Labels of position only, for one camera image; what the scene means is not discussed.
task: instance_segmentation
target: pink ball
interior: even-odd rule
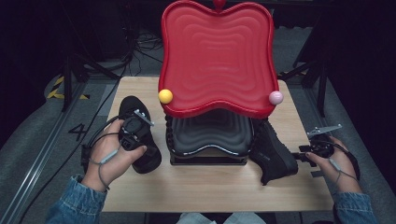
[[[270,102],[273,105],[279,105],[283,101],[283,94],[280,91],[273,91],[270,94]]]

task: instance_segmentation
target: denim jacket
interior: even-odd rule
[[[46,223],[99,223],[106,192],[87,188],[80,184],[81,179],[81,175],[71,177],[64,195],[49,210]],[[338,193],[334,202],[342,223],[377,223],[366,194]]]

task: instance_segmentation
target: wooden tabletop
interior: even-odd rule
[[[292,152],[308,145],[294,102],[283,81],[279,88],[284,101],[269,117],[282,143]],[[246,165],[170,164],[165,143],[165,114],[157,96],[157,77],[124,77],[120,81],[109,118],[119,113],[128,95],[138,97],[148,108],[155,126],[154,141],[163,162],[153,172],[140,175],[131,167],[115,180],[108,192],[104,212],[276,212],[330,211],[332,197],[323,177],[313,177],[307,162],[298,161],[297,175],[272,180],[263,186],[262,170],[253,161]]]

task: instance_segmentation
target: red plastic tray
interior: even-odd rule
[[[225,108],[251,118],[275,109],[278,91],[268,10],[241,3],[225,10],[177,1],[163,13],[164,61],[159,89],[173,93],[164,112],[175,118]]]

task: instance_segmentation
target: gray carpet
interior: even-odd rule
[[[286,29],[279,28],[275,32],[274,39],[274,63],[277,72],[289,71],[297,57],[299,50],[305,42],[310,29]],[[161,63],[153,60],[152,56],[158,60],[163,59],[162,49],[144,51],[145,54],[136,52],[131,66],[127,67],[125,76],[158,76],[161,71]],[[114,64],[118,61],[104,63]],[[49,83],[43,94],[47,95],[54,79]],[[325,100],[326,118],[318,115],[315,104],[317,87],[312,90],[305,90],[301,87],[300,77],[294,77],[288,81],[290,93],[297,106],[306,131],[311,131],[315,127],[326,125],[336,125],[341,123],[344,127],[332,134],[340,138],[348,148],[356,155],[361,165],[361,186],[363,190],[372,197],[375,215],[380,223],[396,223],[396,200],[395,195],[390,190],[386,180],[378,172],[375,163],[371,159],[367,149],[354,129],[347,112],[341,105],[331,83],[328,83]],[[111,92],[115,81],[108,80],[101,75],[93,75],[84,89],[84,94],[89,94],[89,100],[78,100],[66,123],[60,130],[59,137],[55,140],[54,148],[51,150],[49,159],[44,166],[35,187],[30,192],[30,196],[25,206],[36,195],[39,188],[50,178],[55,170],[62,164],[65,158],[77,145],[78,134],[69,131],[79,124],[87,129],[90,121],[96,112],[99,104]],[[86,143],[92,132],[97,130],[105,121],[110,109],[112,98],[107,100],[104,107],[99,111],[83,143]],[[32,114],[14,134],[0,151],[0,214],[4,214],[17,193],[22,180],[26,176],[40,149],[45,145],[47,137],[53,131],[53,126],[57,118],[61,116],[63,101],[60,99],[48,99],[48,101]],[[64,190],[64,186],[70,175],[81,174],[82,168],[79,166],[79,148],[71,157],[70,161],[59,174],[49,183],[42,194],[35,201],[27,213],[23,223],[43,223],[45,215],[50,205],[59,199]],[[332,220],[330,212],[303,212],[301,213],[303,223],[312,223],[317,220]],[[300,223],[299,213],[276,213],[277,223]],[[136,223],[145,222],[145,214],[142,213],[104,213],[103,223]]]

